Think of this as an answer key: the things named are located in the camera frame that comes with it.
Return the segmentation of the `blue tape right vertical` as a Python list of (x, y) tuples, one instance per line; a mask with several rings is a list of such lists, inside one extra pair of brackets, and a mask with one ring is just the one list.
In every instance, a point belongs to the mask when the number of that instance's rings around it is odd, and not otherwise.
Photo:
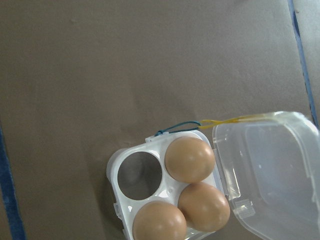
[(298, 50), (298, 54), (299, 54), (299, 60), (300, 60), (302, 75), (303, 75), (303, 79), (304, 79), (304, 85), (305, 85), (305, 89), (306, 89), (306, 93), (307, 93), (310, 114), (311, 114), (313, 122), (316, 124), (318, 122), (318, 118), (317, 118), (316, 107), (315, 107), (315, 103), (314, 103), (314, 97), (313, 97), (313, 92), (312, 92), (312, 88), (311, 88), (311, 83), (310, 83), (310, 78), (309, 78), (303, 43), (302, 43), (302, 39), (301, 39), (299, 24), (298, 24), (298, 20), (297, 20), (297, 16), (296, 16), (294, 1), (288, 0), (287, 4), (288, 4), (289, 14), (290, 14), (291, 22), (292, 22), (292, 27), (293, 27), (293, 32), (294, 32), (295, 41), (296, 41), (296, 45), (297, 45), (297, 50)]

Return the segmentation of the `brown egg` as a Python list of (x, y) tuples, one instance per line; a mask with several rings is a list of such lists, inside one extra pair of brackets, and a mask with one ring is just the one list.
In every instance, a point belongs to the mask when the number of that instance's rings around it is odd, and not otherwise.
[(186, 219), (175, 205), (152, 201), (135, 215), (132, 235), (135, 240), (183, 240), (187, 235)]
[(215, 168), (216, 158), (211, 146), (196, 137), (173, 140), (165, 151), (165, 168), (169, 175), (183, 183), (197, 183)]
[(215, 232), (229, 221), (231, 210), (225, 195), (204, 182), (186, 186), (178, 199), (187, 226), (200, 232)]

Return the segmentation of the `blue tape vertical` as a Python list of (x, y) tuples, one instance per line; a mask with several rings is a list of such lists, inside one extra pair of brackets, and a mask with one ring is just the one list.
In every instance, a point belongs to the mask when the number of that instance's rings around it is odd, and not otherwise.
[(26, 240), (27, 235), (20, 214), (14, 178), (2, 128), (0, 129), (0, 187), (11, 238), (13, 240)]
[(303, 43), (302, 43), (302, 39), (301, 39), (299, 24), (298, 24), (298, 20), (297, 20), (297, 16), (296, 16), (294, 1), (288, 0), (287, 4), (288, 4), (289, 14), (290, 14), (291, 22), (292, 22), (292, 27), (293, 27), (293, 32), (294, 32), (295, 41), (296, 41), (296, 45), (297, 45), (297, 50), (298, 50), (298, 54), (299, 54), (299, 60), (300, 60), (302, 75), (303, 75), (303, 79), (304, 79), (304, 85), (305, 85), (305, 89), (306, 89), (306, 93), (307, 93), (310, 114), (311, 114), (313, 122), (316, 124), (318, 122), (318, 118), (317, 118), (316, 107), (315, 107), (315, 103), (314, 103), (314, 97), (313, 97), (313, 92), (312, 92), (312, 88), (311, 88), (311, 83), (310, 83), (310, 78), (309, 78)]

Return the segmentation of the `yellow rubber band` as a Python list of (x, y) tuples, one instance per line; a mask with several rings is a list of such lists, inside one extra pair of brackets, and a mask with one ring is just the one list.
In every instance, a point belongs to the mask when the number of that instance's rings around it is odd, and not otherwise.
[(274, 115), (272, 113), (271, 114), (263, 113), (263, 114), (238, 116), (238, 117), (229, 118), (225, 120), (203, 119), (199, 121), (200, 126), (198, 128), (200, 130), (206, 130), (222, 124), (237, 124), (237, 123), (245, 123), (245, 122), (264, 121), (264, 120), (272, 119), (273, 116)]

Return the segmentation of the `clear egg box lid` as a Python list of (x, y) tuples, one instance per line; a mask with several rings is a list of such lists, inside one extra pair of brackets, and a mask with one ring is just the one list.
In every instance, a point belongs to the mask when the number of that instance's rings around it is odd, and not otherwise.
[(212, 130), (217, 169), (239, 223), (264, 240), (320, 237), (320, 132), (278, 111)]

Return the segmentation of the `blue tape centre vertical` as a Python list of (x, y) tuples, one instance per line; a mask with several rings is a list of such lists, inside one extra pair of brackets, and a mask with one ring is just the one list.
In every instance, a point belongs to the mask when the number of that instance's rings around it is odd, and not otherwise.
[(0, 129), (0, 187), (11, 238), (13, 240), (26, 240), (27, 235), (20, 214), (14, 178), (2, 128)]

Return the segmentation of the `blue rubber band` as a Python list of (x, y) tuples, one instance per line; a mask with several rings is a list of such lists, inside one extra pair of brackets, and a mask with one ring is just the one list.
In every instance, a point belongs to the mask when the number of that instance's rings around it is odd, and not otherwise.
[(154, 134), (154, 137), (161, 136), (166, 133), (174, 134), (174, 133), (179, 133), (179, 132), (188, 132), (188, 131), (199, 130), (201, 126), (202, 126), (202, 124), (199, 121), (195, 121), (195, 120), (184, 121), (184, 122), (180, 122), (175, 125), (172, 125), (170, 127), (158, 130)]

